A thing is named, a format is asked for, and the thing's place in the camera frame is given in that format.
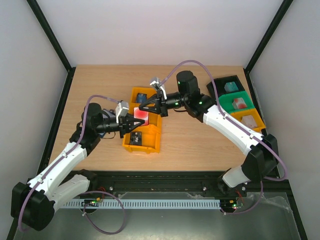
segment orange bin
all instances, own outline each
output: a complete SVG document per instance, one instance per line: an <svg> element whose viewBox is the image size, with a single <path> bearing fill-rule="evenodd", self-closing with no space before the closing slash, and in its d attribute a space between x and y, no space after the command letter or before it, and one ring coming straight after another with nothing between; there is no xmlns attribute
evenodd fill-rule
<svg viewBox="0 0 320 240"><path fill-rule="evenodd" d="M262 121L257 109L255 108L251 108L248 110L242 110L242 111L235 111L235 112L231 112L230 115L232 117L234 117L235 119L237 119L239 122L241 122L242 117L244 116L248 116L248 115L252 115L252 117L254 118L256 124L258 127L252 129L253 131L256 132L260 132L262 129L265 129L266 126L264 124L264 122Z"/></svg>
<svg viewBox="0 0 320 240"><path fill-rule="evenodd" d="M139 107L136 103L137 94L146 94L147 99L150 98L156 90L150 87L134 87L132 89L131 99L129 102L129 113L134 114L134 108ZM132 153L133 151L149 153L160 152L162 119L160 115L149 112L149 124L147 126L139 126L133 132L141 132L142 146L130 145L130 133L124 135L122 146Z"/></svg>

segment wooden tabletop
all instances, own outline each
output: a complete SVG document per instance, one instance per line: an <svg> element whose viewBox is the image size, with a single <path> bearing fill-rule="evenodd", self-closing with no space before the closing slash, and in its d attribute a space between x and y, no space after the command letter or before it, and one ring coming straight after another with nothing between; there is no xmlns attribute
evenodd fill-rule
<svg viewBox="0 0 320 240"><path fill-rule="evenodd" d="M152 77L164 79L174 66L157 65L78 65L64 108L51 160L55 159L76 130L87 99L94 94L129 102L132 87L149 87ZM241 66L208 66L214 78L237 75L249 93ZM176 74L190 70L202 93L209 94L210 78L200 66L182 66L165 84L167 93L177 92ZM116 104L94 98L104 109ZM128 152L116 133L114 139L101 139L93 152L75 170L96 171L225 171L243 163L245 156L226 137L200 123L186 112L169 110L162 118L160 153Z"/></svg>

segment purple cable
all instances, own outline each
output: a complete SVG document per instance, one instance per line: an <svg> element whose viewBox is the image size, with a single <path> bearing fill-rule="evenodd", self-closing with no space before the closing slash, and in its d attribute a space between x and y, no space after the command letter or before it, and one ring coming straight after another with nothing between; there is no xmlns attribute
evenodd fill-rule
<svg viewBox="0 0 320 240"><path fill-rule="evenodd" d="M89 106L89 103L90 103L91 99L93 99L93 98L102 98L102 99L110 100L111 102L114 102L114 103L119 103L119 101L117 101L117 100L115 100L113 98L102 96L102 95L92 95L91 97L89 97L89 99L86 101L86 105L85 105L85 108L84 108L83 121L82 121L82 130L81 130L81 134L80 134L79 140L76 142L76 144L69 151L67 151L65 153L66 155L69 155L73 150L75 150L76 147L81 142L82 138L84 137L85 127L86 127L86 120L87 120L88 106ZM61 156L54 164L52 164L51 167L40 178L41 181L43 181L46 178L46 176L52 171L52 169L54 169L54 167L57 166L62 161L62 159L64 159L64 158L65 158L64 156ZM36 188L40 184L41 184L40 182L37 182L33 186L33 188L30 190L30 192L28 193L28 195L26 196L26 198L25 198L25 200L24 200L24 202L22 204L22 207L21 207L21 210L20 210L20 214L19 214L19 218L18 218L18 229L19 229L20 232L25 233L27 230L30 229L30 228L22 228L22 218L23 218L23 215L24 215L24 212L25 212L26 205L27 205L32 193L36 190Z"/></svg>
<svg viewBox="0 0 320 240"><path fill-rule="evenodd" d="M221 208L221 209L220 209L221 212L223 212L223 214L225 214L225 215L238 215L238 214L245 214L245 213L247 213L247 212L250 212L252 209L254 209L254 208L258 205L258 203L260 203L262 194L264 193L264 185L263 185L262 181L260 182L260 185L261 185L261 190L260 190L259 198L258 198L258 200L252 205L252 207L248 208L247 210L240 211L240 212L225 212L225 211Z"/></svg>
<svg viewBox="0 0 320 240"><path fill-rule="evenodd" d="M195 63L195 64L198 64L200 65L205 71L206 73L209 75L210 79L211 79L211 82L213 84L213 89L214 89L214 95L215 95L215 99L216 99L216 105L218 107L218 110L219 112L221 113L221 115L225 115L225 113L223 112L222 108L221 108L221 105L220 105L220 102L219 102L219 98L218 98L218 91L217 91L217 87L216 87L216 83L215 83L215 80L214 80L214 77L211 75L211 73L209 72L208 68L203 65L201 62L199 61L196 61L196 60L185 60L185 61L182 61L180 62L170 73L169 75L160 83L160 86L165 84L166 81L172 76L172 74L174 74L174 72L180 67L182 66L183 64L186 64L186 63ZM240 129L241 131L243 131L245 134L247 134L248 136L251 135L251 133L249 131L247 131L246 129L244 129L241 125L239 125L237 122L233 121L229 116L226 116L226 118L230 123L232 123L233 125L235 125L238 129ZM277 182L280 182L282 180L285 180L287 179L287 167L285 165L285 163L281 160L281 158L275 153L275 151L273 151L267 144L265 144L263 141L261 141L260 139L258 139L257 137L253 136L253 139L256 140L258 143L260 143L262 146L264 146L277 160L278 162L282 165L283 167L283 171L284 171L284 175L283 177L281 178L273 178L273 177L264 177L265 179L268 179L268 180L272 180L272 181L277 181Z"/></svg>
<svg viewBox="0 0 320 240"><path fill-rule="evenodd" d="M80 195L83 195L83 194L105 194L105 195L108 195L110 197L112 197L113 199L117 200L118 203L120 204L121 208L122 208L122 211L123 211L123 222L122 222L122 225L121 227L117 230L117 231L114 231L114 232L108 232L108 231L103 231L102 229L98 228L93 222L92 220L88 217L88 214L86 213L86 207L88 206L88 204L85 204L84 207L83 207L83 216L89 221L89 223L97 230L99 231L100 233L102 234L106 234L106 235L114 235L114 234L118 234L120 233L126 226L126 221L127 221L127 215L126 215L126 211L125 211L125 207L123 205L123 203L120 201L119 198L117 198L116 196L112 195L111 193L108 193L106 191L86 191L84 193L81 193Z"/></svg>

